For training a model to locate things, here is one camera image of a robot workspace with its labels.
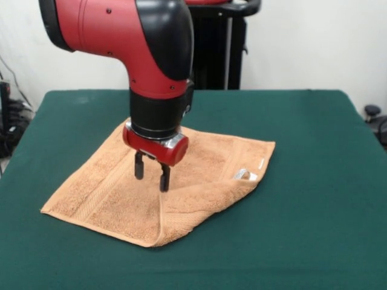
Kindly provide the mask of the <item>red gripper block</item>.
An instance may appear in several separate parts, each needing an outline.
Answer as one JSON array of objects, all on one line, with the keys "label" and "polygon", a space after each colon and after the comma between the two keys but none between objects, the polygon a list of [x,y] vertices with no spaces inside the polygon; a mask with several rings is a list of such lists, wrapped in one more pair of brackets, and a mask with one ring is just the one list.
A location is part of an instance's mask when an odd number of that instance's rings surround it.
[{"label": "red gripper block", "polygon": [[130,148],[138,151],[135,153],[134,175],[138,180],[144,176],[143,153],[159,161],[161,164],[162,174],[160,176],[160,191],[169,190],[169,181],[171,169],[178,164],[185,156],[189,139],[187,136],[178,132],[170,139],[151,140],[139,136],[132,130],[131,120],[125,122],[123,129],[123,141]]}]

